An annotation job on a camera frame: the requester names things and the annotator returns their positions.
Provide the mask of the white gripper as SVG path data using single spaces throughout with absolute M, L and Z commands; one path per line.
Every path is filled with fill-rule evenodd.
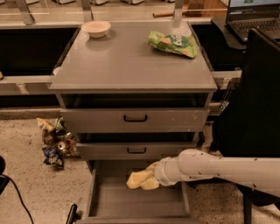
M 145 170 L 154 172 L 154 178 L 147 178 L 139 185 L 144 190 L 154 190 L 159 188 L 159 183 L 162 186 L 174 186 L 176 181 L 176 161 L 171 157 L 161 159 L 159 162 L 150 164 Z

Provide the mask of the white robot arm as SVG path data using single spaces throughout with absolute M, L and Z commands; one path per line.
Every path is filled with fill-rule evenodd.
M 220 178 L 251 189 L 280 196 L 280 159 L 268 157 L 218 157 L 200 150 L 183 150 L 161 159 L 143 181 L 150 189 L 181 181 Z

